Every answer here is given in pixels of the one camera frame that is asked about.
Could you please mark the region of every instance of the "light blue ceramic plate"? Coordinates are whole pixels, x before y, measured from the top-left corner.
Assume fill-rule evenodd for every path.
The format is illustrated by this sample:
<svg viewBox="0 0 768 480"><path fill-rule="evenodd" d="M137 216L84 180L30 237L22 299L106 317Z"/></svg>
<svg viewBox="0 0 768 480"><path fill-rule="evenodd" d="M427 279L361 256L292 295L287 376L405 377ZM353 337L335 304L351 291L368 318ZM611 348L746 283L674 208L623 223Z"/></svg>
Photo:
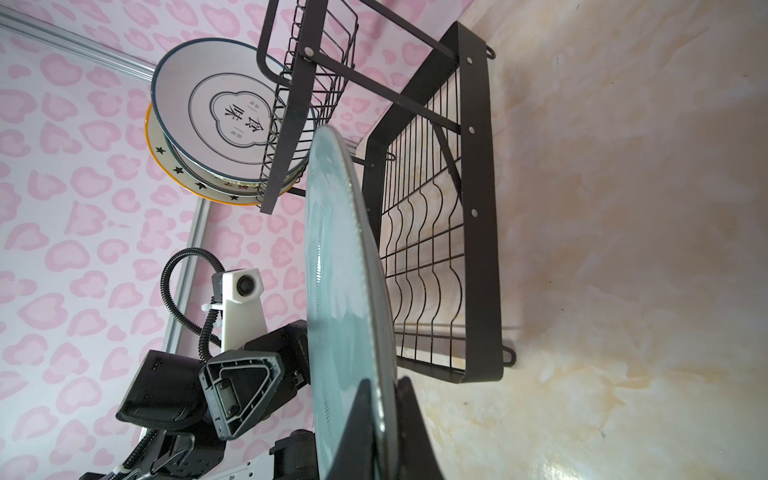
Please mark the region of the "light blue ceramic plate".
<svg viewBox="0 0 768 480"><path fill-rule="evenodd" d="M392 313L352 160L331 127L315 132L306 183L307 330L320 478L325 478L357 386L372 385L379 478L397 466Z"/></svg>

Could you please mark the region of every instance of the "black metal dish rack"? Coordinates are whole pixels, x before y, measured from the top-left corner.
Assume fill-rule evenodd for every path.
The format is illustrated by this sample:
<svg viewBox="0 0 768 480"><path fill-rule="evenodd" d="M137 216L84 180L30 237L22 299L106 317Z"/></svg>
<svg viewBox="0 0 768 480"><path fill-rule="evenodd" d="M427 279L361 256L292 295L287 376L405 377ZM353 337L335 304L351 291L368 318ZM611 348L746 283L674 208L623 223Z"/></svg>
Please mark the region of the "black metal dish rack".
<svg viewBox="0 0 768 480"><path fill-rule="evenodd" d="M344 0L332 8L329 0L297 0L286 69L275 74L266 64L278 7L270 0L257 53L276 83L260 209L272 213L291 162L306 157L347 82L390 100L365 160L355 162L365 168L362 194L389 288L398 364L449 382L499 380L516 356L502 345L487 62L495 54L458 22L437 41L376 0L359 1L432 52L397 93L355 70L358 18Z"/></svg>

